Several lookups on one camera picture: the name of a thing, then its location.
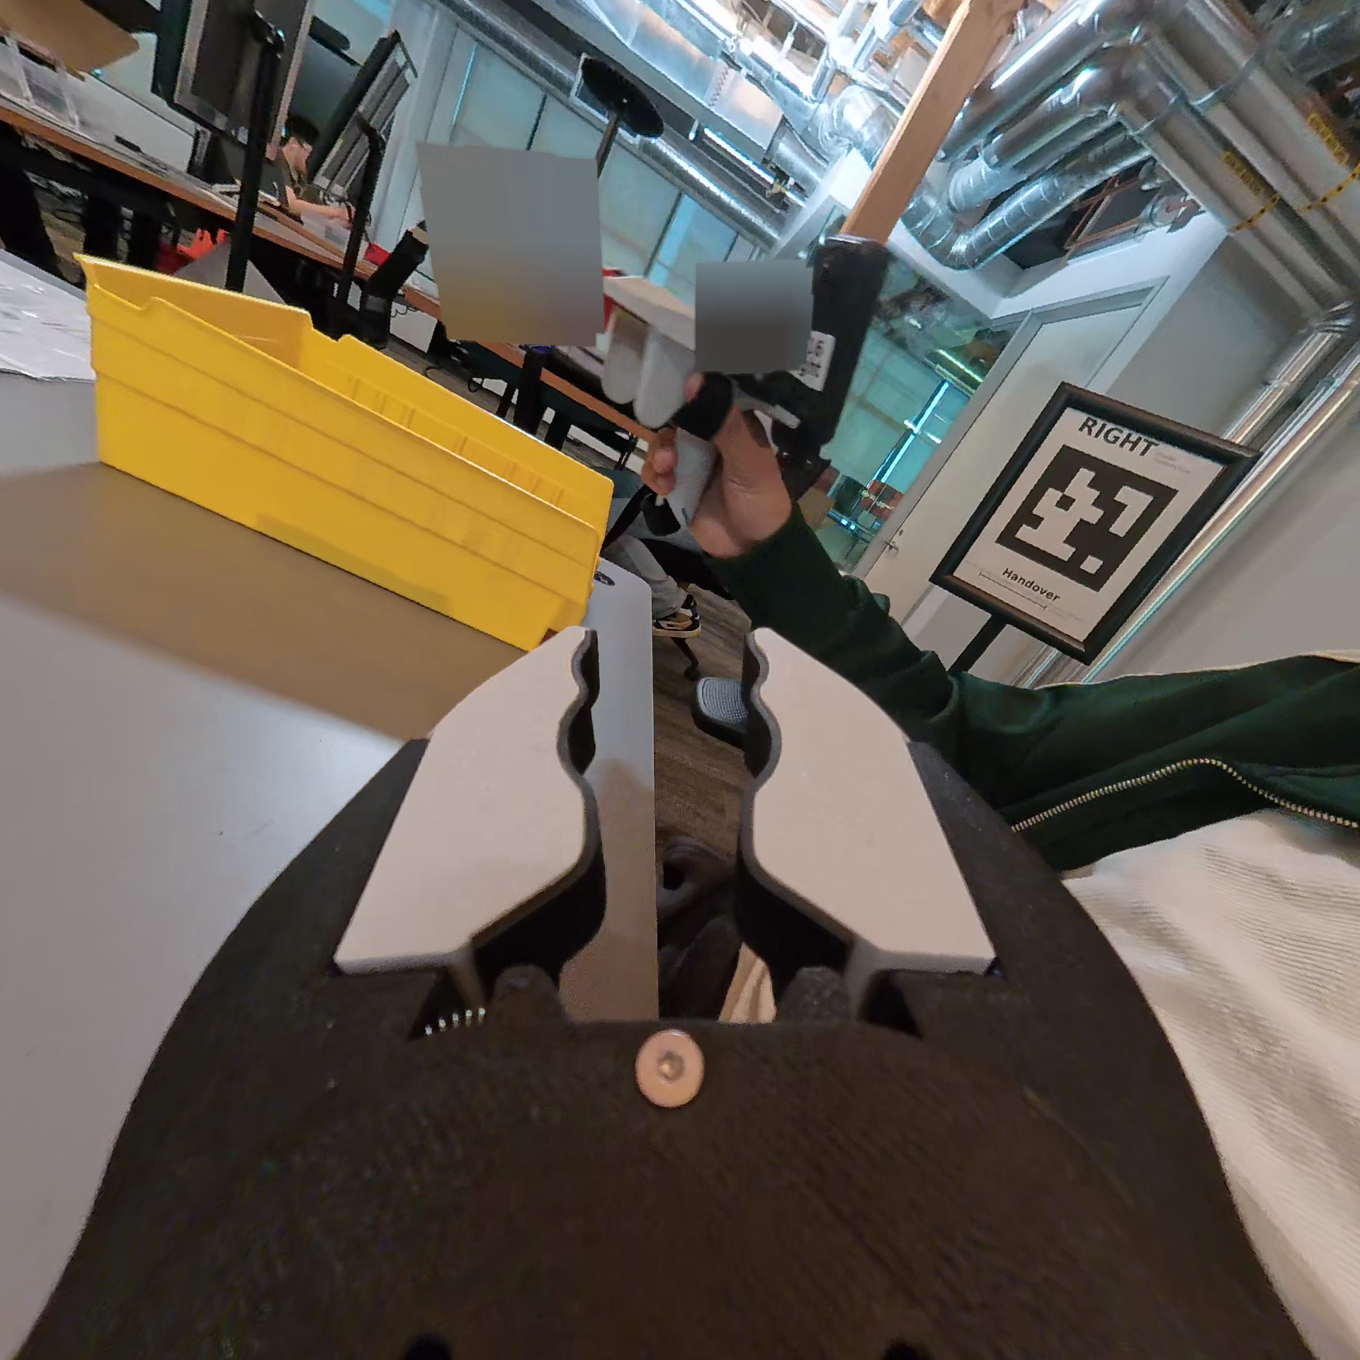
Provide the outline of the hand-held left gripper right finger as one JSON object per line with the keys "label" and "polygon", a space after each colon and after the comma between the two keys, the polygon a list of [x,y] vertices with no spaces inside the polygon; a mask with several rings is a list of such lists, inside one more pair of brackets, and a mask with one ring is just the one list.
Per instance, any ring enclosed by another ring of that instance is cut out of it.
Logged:
{"label": "hand-held left gripper right finger", "polygon": [[744,641],[736,924],[775,1000],[804,968],[851,1015],[888,973],[984,976],[995,947],[903,728],[769,626]]}

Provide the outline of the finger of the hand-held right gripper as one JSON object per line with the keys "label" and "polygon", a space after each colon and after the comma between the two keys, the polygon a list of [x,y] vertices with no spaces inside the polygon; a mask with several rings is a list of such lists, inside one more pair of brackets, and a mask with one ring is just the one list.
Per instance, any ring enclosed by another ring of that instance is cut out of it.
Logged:
{"label": "finger of the hand-held right gripper", "polygon": [[604,398],[618,409],[638,408],[647,387],[644,361],[650,327],[641,317],[612,317],[605,330]]}
{"label": "finger of the hand-held right gripper", "polygon": [[644,277],[604,277],[604,296],[615,307],[676,343],[694,343],[694,309],[668,288]]}

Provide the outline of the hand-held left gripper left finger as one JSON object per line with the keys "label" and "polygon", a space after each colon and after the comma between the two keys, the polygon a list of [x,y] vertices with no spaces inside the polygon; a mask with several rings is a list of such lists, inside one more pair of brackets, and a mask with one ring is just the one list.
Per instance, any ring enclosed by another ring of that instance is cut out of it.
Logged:
{"label": "hand-held left gripper left finger", "polygon": [[442,970],[472,1005],[514,966],[560,981],[607,905],[586,777],[599,691],[597,636],[573,625],[435,723],[333,952],[338,971]]}

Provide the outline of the yellow plastic bin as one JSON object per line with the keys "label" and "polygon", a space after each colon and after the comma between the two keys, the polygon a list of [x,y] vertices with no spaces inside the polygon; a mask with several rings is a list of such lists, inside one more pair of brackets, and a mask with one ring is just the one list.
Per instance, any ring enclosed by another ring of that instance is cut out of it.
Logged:
{"label": "yellow plastic bin", "polygon": [[306,311],[79,262],[103,464],[521,651],[584,621],[604,474]]}

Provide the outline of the person's right forearm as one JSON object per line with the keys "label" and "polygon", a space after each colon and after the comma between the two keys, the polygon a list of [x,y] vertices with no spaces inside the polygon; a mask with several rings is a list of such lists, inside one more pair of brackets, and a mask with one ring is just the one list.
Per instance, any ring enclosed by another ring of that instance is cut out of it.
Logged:
{"label": "person's right forearm", "polygon": [[1353,660],[1311,654],[1026,689],[948,673],[864,583],[830,565],[798,510],[712,565],[754,625],[867,694],[1013,827],[1172,780],[1190,790],[1191,811],[1222,790],[1356,824]]}

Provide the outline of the background wooden desk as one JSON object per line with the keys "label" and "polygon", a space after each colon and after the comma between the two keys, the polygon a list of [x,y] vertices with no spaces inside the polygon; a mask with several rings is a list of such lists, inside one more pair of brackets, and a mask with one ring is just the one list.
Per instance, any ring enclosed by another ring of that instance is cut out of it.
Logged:
{"label": "background wooden desk", "polygon": [[[453,341],[432,294],[406,283],[401,298],[435,324],[427,346],[430,369],[451,374],[455,387],[502,421],[511,422],[521,362],[527,351],[506,345]],[[652,432],[628,411],[610,405],[591,374],[552,351],[537,377],[542,414],[536,437],[540,442],[579,456],[599,471],[628,471],[641,464]]]}
{"label": "background wooden desk", "polygon": [[[192,176],[152,163],[140,154],[126,155],[126,147],[92,141],[68,124],[3,97],[1,121],[34,147],[3,144],[3,162],[24,173],[58,181],[85,196],[116,202],[119,207],[153,215],[165,225],[187,228],[202,222],[230,230],[234,201],[212,191]],[[298,217],[260,202],[252,231],[257,238],[302,259],[340,270],[346,249]],[[440,319],[437,298],[412,280],[401,286],[401,306]]]}

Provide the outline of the grey desk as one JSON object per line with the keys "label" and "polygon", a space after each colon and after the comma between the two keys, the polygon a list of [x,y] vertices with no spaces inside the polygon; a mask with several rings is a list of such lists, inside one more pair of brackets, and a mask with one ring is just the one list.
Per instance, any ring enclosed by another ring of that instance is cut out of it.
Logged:
{"label": "grey desk", "polygon": [[[443,970],[332,963],[434,728],[519,652],[97,460],[3,372],[3,1357],[113,1164],[131,1271],[276,1128],[451,1039]],[[142,1209],[136,1196],[149,1196]]]}

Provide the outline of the person's right hand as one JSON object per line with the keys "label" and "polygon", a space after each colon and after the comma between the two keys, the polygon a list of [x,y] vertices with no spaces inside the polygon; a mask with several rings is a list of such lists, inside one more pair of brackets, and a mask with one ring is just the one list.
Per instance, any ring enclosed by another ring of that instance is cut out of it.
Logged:
{"label": "person's right hand", "polygon": [[717,463],[691,515],[689,534],[714,558],[746,555],[793,515],[777,451],[756,413],[736,406],[712,439]]}

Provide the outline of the black metal pole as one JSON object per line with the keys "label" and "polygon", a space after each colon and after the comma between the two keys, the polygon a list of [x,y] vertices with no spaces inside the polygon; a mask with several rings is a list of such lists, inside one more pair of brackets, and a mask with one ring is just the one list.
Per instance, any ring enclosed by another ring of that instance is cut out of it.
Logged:
{"label": "black metal pole", "polygon": [[605,128],[594,157],[595,176],[602,178],[620,129],[642,142],[654,142],[665,124],[644,89],[608,61],[582,56],[579,76],[582,89],[605,113]]}

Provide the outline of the wooden pillar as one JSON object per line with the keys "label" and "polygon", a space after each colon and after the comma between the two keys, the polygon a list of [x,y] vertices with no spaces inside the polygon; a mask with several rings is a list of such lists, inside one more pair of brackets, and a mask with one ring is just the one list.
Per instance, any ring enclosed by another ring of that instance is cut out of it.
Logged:
{"label": "wooden pillar", "polygon": [[1023,1],[961,1],[842,233],[885,244]]}

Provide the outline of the person's dark green jacket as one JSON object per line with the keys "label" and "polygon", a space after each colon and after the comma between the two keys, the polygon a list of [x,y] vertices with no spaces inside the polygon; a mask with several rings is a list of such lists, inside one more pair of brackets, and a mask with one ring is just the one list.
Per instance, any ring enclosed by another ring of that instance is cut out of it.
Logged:
{"label": "person's dark green jacket", "polygon": [[1067,871],[1190,830],[1282,811],[1358,825],[1358,665],[1301,654],[1250,667],[1055,685],[1047,723],[990,795]]}

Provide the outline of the framed marker poster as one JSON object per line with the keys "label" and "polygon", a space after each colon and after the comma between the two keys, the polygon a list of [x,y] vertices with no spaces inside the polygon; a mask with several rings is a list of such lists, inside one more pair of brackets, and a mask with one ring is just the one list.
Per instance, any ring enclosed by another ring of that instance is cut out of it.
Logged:
{"label": "framed marker poster", "polygon": [[1094,662],[1256,453],[1058,383],[929,576],[999,625]]}

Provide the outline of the black computer monitor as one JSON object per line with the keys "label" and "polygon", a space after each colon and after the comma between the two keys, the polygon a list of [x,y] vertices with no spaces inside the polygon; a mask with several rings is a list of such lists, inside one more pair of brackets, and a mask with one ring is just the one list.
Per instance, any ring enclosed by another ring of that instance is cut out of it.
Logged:
{"label": "black computer monitor", "polygon": [[314,9],[314,1],[162,1],[150,89],[199,124],[246,142],[259,14],[281,37],[267,134],[278,141]]}
{"label": "black computer monitor", "polygon": [[364,128],[372,128],[385,141],[416,79],[414,60],[401,32],[388,31],[374,43],[314,142],[310,181],[328,199],[346,199],[357,192],[370,142]]}

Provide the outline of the person's white shirt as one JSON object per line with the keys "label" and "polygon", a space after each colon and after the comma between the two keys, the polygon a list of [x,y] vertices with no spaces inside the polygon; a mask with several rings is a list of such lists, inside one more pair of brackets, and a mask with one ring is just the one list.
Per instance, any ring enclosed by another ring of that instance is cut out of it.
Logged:
{"label": "person's white shirt", "polygon": [[1157,1015],[1308,1347],[1356,1357],[1356,809],[1114,830],[1046,858]]}

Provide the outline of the blue and white paper sheet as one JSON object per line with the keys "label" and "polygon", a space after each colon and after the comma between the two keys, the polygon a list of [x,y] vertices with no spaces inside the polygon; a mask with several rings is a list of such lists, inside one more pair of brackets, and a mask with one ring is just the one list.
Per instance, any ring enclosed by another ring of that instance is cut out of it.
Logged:
{"label": "blue and white paper sheet", "polygon": [[90,317],[82,294],[1,252],[1,371],[90,383]]}

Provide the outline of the silver ventilation duct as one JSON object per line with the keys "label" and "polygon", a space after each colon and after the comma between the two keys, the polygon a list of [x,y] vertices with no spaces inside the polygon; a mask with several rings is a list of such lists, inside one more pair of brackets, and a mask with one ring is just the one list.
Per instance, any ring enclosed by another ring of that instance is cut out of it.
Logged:
{"label": "silver ventilation duct", "polygon": [[[876,165],[956,3],[445,3],[568,92],[579,40],[625,58],[691,113],[811,191],[833,162]],[[931,154],[903,228],[971,270],[1088,191],[1156,162],[1305,296],[1356,283],[1356,3],[1016,3],[979,84]]]}

